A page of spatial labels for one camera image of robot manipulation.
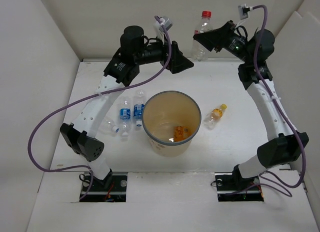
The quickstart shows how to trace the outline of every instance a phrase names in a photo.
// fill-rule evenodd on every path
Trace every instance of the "yellow bottle cap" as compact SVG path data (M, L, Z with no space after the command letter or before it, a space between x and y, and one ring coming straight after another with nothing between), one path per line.
M227 109L227 106L226 106L226 104L224 104L224 103L222 103L220 107L221 107L222 109L224 109L224 110Z

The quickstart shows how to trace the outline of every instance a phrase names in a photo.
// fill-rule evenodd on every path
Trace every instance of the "white wall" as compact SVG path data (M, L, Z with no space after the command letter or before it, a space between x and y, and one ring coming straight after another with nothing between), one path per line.
M35 125L68 102L79 60L40 0L0 0L0 230L25 231L43 173L27 155ZM64 114L33 150L49 167Z
M274 83L286 112L301 132L307 132L305 148L308 198L320 227L320 140L319 140L319 47L320 0L305 0L293 13L275 41L274 54L268 59ZM293 164L301 168L299 159Z
M80 58L111 57L120 45L126 26L139 25L149 37L155 35L154 15L167 15L174 26L173 40L186 56L190 55L192 36L203 10L212 11L218 28L228 20L239 21L238 5L265 4L270 10L267 28L277 33L303 0L42 0L62 33ZM249 34L261 26L262 12L251 13L246 22ZM232 57L228 52L211 53Z

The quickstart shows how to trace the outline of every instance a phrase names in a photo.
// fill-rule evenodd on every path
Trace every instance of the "bottle cap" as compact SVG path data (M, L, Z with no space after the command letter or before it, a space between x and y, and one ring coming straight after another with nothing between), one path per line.
M136 124L137 127L141 127L142 126L142 121L141 120L137 120L135 124Z
M211 18L211 12L210 11L203 11L202 17L203 18Z
M222 103L221 106L220 106L222 109L227 109L227 106L226 104Z
M122 133L123 138L127 138L128 136L129 136L129 134L127 132Z
M118 128L117 126L114 126L114 127L112 128L112 132L113 132L113 133L118 133L118 132L119 132L119 128Z

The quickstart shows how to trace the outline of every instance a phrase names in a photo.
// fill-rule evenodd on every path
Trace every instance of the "plastic bottle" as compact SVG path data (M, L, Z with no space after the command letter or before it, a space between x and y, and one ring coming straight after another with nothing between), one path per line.
M207 127L213 129L215 125L220 121L226 109L227 106L224 103L221 104L221 106L219 106L218 108L213 109L205 119Z
M121 136L128 137L131 130L131 102L128 97L120 99L119 127L121 128Z
M104 117L98 130L105 135L116 135L116 133L119 132L119 128L116 126L115 122L107 116Z
M137 90L133 98L133 118L137 127L142 126L142 112L146 103L146 93L144 90Z
M194 30L194 34L205 33L212 30L212 25L210 23L211 12L203 11L202 19L200 23L196 26ZM205 61L208 59L209 51L198 43L196 40L193 40L192 50L191 50L191 58L196 61Z

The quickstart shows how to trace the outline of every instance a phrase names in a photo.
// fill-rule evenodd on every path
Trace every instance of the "rectangular slot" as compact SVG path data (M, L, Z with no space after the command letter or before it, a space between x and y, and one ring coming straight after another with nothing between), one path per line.
M80 202L125 202L127 179L127 173L113 173L111 184L107 189L104 189L101 184L94 180L89 193L81 199ZM86 174L84 180L87 182L82 182L80 197L84 195L88 189L90 174Z
M249 187L252 185L253 180L256 179L259 180L258 177L255 177L251 181L248 181L244 187ZM215 183L219 202L264 201L261 187L257 186L239 194L229 195L230 193L239 191L239 188L233 183L232 173L215 173Z

